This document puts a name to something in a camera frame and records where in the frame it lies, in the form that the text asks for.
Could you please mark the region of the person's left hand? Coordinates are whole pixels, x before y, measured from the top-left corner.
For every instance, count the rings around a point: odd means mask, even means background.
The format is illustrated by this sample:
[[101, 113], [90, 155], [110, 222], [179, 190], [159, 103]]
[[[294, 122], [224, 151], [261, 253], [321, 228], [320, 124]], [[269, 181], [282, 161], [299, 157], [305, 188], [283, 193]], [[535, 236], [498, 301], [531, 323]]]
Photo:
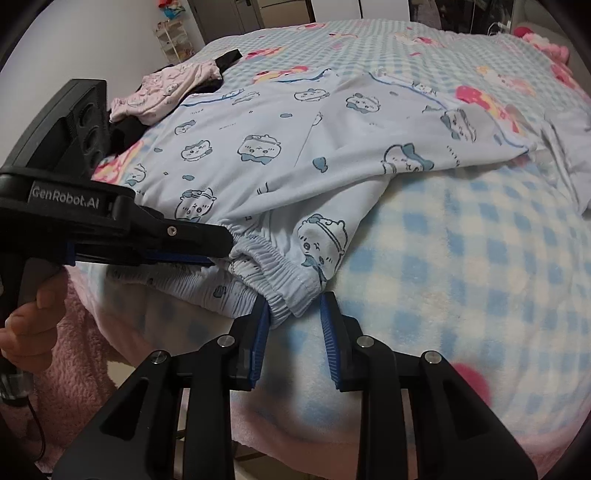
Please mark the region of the person's left hand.
[[57, 326], [66, 314], [68, 275], [65, 270], [44, 282], [36, 299], [16, 309], [1, 329], [1, 353], [30, 373], [47, 370], [57, 343]]

